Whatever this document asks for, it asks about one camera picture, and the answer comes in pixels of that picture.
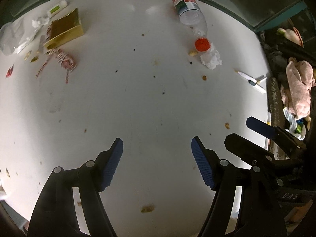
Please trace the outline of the white tissue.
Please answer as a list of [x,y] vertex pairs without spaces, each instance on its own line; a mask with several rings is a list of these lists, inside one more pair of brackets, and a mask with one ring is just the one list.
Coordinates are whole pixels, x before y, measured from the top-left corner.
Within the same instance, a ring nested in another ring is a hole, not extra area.
[[210,48],[200,55],[200,61],[202,65],[210,70],[214,70],[218,65],[222,65],[220,54],[212,43]]

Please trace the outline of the clear plastic water bottle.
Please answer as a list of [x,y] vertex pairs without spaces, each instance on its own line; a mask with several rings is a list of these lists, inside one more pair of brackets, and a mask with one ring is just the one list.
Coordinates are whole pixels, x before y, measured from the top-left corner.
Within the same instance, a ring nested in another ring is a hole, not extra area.
[[194,46],[198,52],[204,53],[211,48],[207,38],[206,18],[196,0],[172,0],[179,21],[190,27],[196,37]]

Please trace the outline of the white yellow red marker pen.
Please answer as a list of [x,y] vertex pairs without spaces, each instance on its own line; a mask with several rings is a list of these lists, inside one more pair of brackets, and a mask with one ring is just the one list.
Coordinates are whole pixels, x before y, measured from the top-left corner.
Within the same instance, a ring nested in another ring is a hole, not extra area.
[[270,144],[270,136],[271,136],[271,130],[270,130],[270,127],[271,127],[271,112],[267,112],[267,120],[266,120],[266,124],[269,126],[266,128],[265,132],[267,134],[266,136],[266,140],[265,140],[265,150],[268,150],[269,148],[269,144]]

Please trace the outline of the worn black wrist rest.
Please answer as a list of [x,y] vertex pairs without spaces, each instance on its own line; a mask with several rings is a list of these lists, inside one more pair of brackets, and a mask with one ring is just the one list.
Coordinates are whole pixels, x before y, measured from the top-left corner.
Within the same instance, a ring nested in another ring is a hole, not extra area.
[[[284,128],[283,102],[276,77],[270,77],[267,82],[268,111],[271,113],[271,126]],[[275,159],[284,159],[284,151],[273,141],[270,141],[268,151]]]

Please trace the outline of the white colourful crumpled wrapper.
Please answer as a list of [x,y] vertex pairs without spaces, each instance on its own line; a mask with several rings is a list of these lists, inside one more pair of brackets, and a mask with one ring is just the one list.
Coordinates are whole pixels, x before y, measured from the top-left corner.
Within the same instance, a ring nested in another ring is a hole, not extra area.
[[289,122],[289,128],[286,129],[286,131],[300,141],[303,141],[306,136],[306,127],[303,123],[303,120],[296,120],[294,115],[289,112],[288,108],[283,108],[283,114],[285,119]]

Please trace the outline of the pink towel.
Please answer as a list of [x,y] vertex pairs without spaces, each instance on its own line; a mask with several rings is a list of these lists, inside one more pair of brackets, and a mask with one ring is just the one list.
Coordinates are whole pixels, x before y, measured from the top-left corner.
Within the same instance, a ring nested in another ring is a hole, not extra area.
[[315,87],[313,67],[306,60],[289,58],[286,67],[288,87],[281,85],[281,99],[285,108],[296,120],[309,116],[311,107],[311,88]]

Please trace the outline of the short white stick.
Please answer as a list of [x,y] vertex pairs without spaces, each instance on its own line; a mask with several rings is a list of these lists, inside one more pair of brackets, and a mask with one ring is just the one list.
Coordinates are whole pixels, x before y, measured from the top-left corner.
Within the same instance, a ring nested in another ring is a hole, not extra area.
[[264,82],[267,79],[267,76],[260,76],[258,78],[256,78],[257,84],[260,84],[261,82]]

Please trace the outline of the white pen with dark band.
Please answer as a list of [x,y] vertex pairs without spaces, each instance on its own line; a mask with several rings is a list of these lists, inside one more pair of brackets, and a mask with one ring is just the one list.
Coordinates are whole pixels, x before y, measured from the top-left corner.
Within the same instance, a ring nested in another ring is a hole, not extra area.
[[241,71],[236,71],[236,73],[241,76],[242,78],[246,79],[248,81],[248,83],[254,88],[256,89],[258,92],[265,94],[266,90],[265,88],[263,88],[262,86],[260,86],[260,84],[257,84],[256,78],[251,77],[250,75],[241,72]]

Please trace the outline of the small red wrapper scrap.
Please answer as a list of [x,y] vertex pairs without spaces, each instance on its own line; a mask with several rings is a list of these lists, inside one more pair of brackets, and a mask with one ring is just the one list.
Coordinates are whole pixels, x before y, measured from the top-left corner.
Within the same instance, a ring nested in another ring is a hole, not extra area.
[[6,78],[10,77],[12,75],[12,72],[13,72],[13,69],[14,69],[14,65],[12,65],[8,71],[7,71],[7,74],[6,74]]

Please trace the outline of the red white twine bundle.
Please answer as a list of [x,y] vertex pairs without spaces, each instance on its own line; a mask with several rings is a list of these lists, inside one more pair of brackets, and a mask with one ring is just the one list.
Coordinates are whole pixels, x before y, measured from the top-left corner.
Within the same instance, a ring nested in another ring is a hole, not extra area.
[[75,61],[74,57],[70,54],[66,53],[62,49],[51,49],[48,52],[47,60],[44,62],[44,64],[41,66],[41,68],[38,70],[35,77],[37,78],[44,68],[48,65],[49,60],[51,58],[55,57],[57,62],[59,63],[60,67],[66,70],[66,77],[65,77],[65,83],[69,83],[69,75],[70,73],[77,67],[77,62]]

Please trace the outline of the clear plastic bag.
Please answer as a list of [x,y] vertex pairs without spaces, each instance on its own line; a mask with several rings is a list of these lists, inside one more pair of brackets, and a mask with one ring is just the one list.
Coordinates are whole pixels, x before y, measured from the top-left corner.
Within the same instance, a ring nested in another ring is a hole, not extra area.
[[16,22],[9,22],[1,27],[1,52],[10,56],[11,54],[20,53],[26,46],[28,46],[35,38],[37,32],[41,28],[33,28],[32,24],[26,32],[24,18]]

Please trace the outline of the gold cardboard box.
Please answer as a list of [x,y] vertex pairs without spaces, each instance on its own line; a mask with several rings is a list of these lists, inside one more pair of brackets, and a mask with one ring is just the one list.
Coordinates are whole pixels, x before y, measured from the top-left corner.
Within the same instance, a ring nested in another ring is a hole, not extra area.
[[54,20],[46,32],[44,48],[52,50],[66,44],[84,34],[83,26],[79,18],[78,8],[62,18]]

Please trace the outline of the crumpled white paper scrap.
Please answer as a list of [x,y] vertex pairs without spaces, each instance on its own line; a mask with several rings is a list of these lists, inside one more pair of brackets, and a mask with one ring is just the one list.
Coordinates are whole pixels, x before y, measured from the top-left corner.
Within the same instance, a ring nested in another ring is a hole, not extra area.
[[36,19],[33,19],[31,24],[33,28],[41,28],[42,26],[49,24],[49,22],[49,17],[38,17]]

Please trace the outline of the small white green tube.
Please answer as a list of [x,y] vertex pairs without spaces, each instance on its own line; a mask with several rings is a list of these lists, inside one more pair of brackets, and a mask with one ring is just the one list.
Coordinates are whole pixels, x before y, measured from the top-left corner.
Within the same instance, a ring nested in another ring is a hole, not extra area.
[[58,14],[61,10],[65,9],[68,6],[68,3],[66,0],[62,0],[53,7],[51,7],[47,11],[47,15],[49,18],[52,18],[54,15]]

